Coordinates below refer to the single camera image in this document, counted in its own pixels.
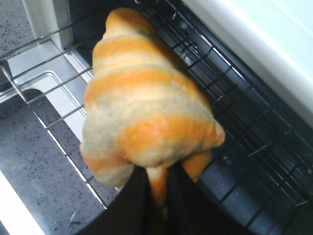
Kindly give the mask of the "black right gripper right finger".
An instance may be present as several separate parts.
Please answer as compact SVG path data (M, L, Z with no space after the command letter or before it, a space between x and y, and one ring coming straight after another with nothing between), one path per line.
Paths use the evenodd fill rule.
M168 169L167 183L168 234L254 234L210 201L181 165Z

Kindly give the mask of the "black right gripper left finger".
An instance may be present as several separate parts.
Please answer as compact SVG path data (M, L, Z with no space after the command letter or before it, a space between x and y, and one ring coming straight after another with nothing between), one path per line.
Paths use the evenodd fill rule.
M79 235L143 235L146 232L149 182L146 170L135 167L108 208L78 232Z

